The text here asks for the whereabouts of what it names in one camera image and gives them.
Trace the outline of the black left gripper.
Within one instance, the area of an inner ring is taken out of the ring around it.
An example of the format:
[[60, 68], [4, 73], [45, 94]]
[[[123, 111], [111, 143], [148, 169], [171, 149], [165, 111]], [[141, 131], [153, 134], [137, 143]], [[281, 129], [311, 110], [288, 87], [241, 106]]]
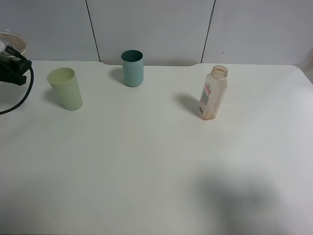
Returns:
[[24, 85], [26, 83], [24, 74], [31, 69], [31, 65], [32, 62], [29, 60], [0, 62], [0, 81], [18, 86]]

